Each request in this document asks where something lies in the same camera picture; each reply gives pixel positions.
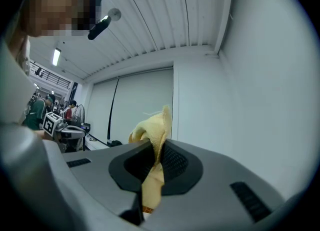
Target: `black cable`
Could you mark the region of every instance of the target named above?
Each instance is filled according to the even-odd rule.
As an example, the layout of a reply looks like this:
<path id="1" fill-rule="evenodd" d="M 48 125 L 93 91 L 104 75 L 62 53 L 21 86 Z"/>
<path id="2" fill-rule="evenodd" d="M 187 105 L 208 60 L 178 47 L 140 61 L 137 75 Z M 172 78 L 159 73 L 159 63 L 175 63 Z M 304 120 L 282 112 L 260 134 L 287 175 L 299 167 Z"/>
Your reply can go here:
<path id="1" fill-rule="evenodd" d="M 113 94 L 113 99 L 112 99 L 112 104 L 111 104 L 111 109 L 110 109 L 110 116 L 109 116 L 109 124 L 108 124 L 108 134 L 107 134 L 107 139 L 110 140 L 110 128 L 111 128 L 111 115 L 112 115 L 112 108 L 114 107 L 114 101 L 115 101 L 115 95 L 118 87 L 119 79 L 116 82 L 114 94 Z"/>
<path id="2" fill-rule="evenodd" d="M 189 14 L 188 14 L 187 0 L 184 0 L 184 3 L 185 3 L 185 11 L 186 11 L 186 21 L 188 23 L 188 44 L 187 44 L 187 46 L 190 46 Z"/>
<path id="3" fill-rule="evenodd" d="M 106 145 L 107 147 L 111 148 L 111 144 L 110 143 L 108 143 L 108 142 L 104 143 L 100 139 L 97 139 L 95 136 L 92 136 L 91 134 L 88 134 L 88 136 L 94 138 L 96 141 L 99 141 L 100 143 L 102 143 L 102 144 Z"/>

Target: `window shade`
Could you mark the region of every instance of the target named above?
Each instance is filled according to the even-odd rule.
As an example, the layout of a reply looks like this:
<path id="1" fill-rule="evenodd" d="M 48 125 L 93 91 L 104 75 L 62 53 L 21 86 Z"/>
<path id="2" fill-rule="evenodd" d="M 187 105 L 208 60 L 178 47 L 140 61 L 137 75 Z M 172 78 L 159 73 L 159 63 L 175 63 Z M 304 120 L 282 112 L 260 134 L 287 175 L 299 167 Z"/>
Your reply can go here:
<path id="1" fill-rule="evenodd" d="M 127 144 L 136 125 L 151 116 L 147 114 L 161 112 L 164 105 L 172 110 L 173 79 L 173 69 L 120 78 L 113 103 L 110 139 Z"/>
<path id="2" fill-rule="evenodd" d="M 91 124 L 90 134 L 104 143 L 107 143 L 110 109 L 116 85 L 116 79 L 94 85 L 87 111 L 86 120 Z"/>

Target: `yellow cloth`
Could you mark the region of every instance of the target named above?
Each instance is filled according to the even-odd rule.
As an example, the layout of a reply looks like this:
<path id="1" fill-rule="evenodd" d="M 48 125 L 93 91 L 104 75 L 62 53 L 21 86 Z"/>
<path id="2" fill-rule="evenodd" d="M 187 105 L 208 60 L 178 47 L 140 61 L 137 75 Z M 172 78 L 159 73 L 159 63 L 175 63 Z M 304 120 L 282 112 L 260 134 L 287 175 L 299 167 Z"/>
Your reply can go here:
<path id="1" fill-rule="evenodd" d="M 161 201 L 161 187 L 164 185 L 164 172 L 160 163 L 161 149 L 172 128 L 169 106 L 162 112 L 138 123 L 129 136 L 129 143 L 150 139 L 153 146 L 155 163 L 142 184 L 142 205 L 155 209 Z"/>

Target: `fluorescent light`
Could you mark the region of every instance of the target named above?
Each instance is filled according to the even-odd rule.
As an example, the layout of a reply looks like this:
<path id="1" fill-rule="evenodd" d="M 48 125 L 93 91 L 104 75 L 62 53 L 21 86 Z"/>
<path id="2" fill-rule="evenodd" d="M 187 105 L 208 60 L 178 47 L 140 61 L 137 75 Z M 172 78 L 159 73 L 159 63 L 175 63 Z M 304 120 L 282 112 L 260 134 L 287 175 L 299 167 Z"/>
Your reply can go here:
<path id="1" fill-rule="evenodd" d="M 52 64 L 54 66 L 58 64 L 60 53 L 61 53 L 61 50 L 59 50 L 58 48 L 54 50 L 53 59 L 52 59 Z"/>

